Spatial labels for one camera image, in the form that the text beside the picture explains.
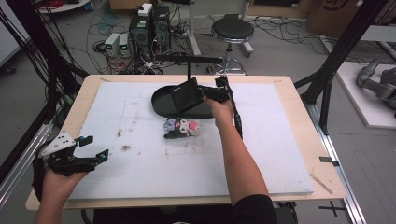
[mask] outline black stool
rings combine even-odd
[[[211,74],[228,74],[231,72],[239,72],[245,74],[243,65],[236,59],[231,57],[233,51],[233,44],[243,44],[248,42],[253,37],[254,28],[247,21],[242,21],[237,18],[223,18],[215,21],[212,25],[212,35],[228,43],[228,48],[225,56],[222,58],[222,64],[208,66],[208,72]],[[231,62],[234,61],[239,67],[231,67]]]

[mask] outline forearm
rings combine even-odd
[[[220,121],[218,127],[232,204],[249,195],[268,195],[259,167],[250,156],[233,123]]]
[[[64,202],[42,201],[35,216],[35,224],[61,224]]]

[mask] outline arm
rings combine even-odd
[[[35,224],[62,223],[62,208],[73,192],[76,184],[87,173],[76,173],[71,176],[55,174],[48,169],[43,183],[43,197],[35,215]]]
[[[206,97],[204,100],[211,105],[212,114],[219,129],[225,174],[233,206],[249,195],[268,196],[268,189],[259,167],[233,126],[233,108],[230,101],[220,104]]]

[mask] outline hand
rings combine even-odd
[[[77,183],[88,173],[71,176],[55,174],[50,168],[44,176],[43,196],[35,215],[35,224],[61,224],[62,208]]]
[[[43,183],[42,202],[51,200],[53,202],[65,203],[77,183],[88,173],[75,173],[71,176],[64,176],[47,169]]]
[[[212,115],[216,119],[218,128],[224,124],[233,123],[233,105],[230,100],[221,104],[205,96],[204,101],[212,107]]]

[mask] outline wooden table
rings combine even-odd
[[[211,83],[213,76],[196,76],[198,83]],[[273,201],[300,201],[342,199],[346,191],[331,162],[321,162],[319,157],[328,157],[324,146],[307,114],[297,90],[289,77],[268,76],[229,76],[230,83],[274,83],[276,91],[284,107],[284,111],[294,133],[295,140],[308,173],[314,184],[311,194],[271,195]],[[103,82],[175,82],[179,84],[186,80],[185,76],[111,76],[93,75],[85,79],[78,93],[62,130],[66,130],[73,138],[79,137],[82,124],[87,117],[99,86]],[[164,206],[182,204],[212,204],[229,203],[228,196],[217,197],[186,197],[186,198],[152,198],[152,199],[116,199],[116,200],[69,200],[65,209],[134,207],[134,206]],[[39,201],[32,191],[26,207],[29,210],[38,209]]]

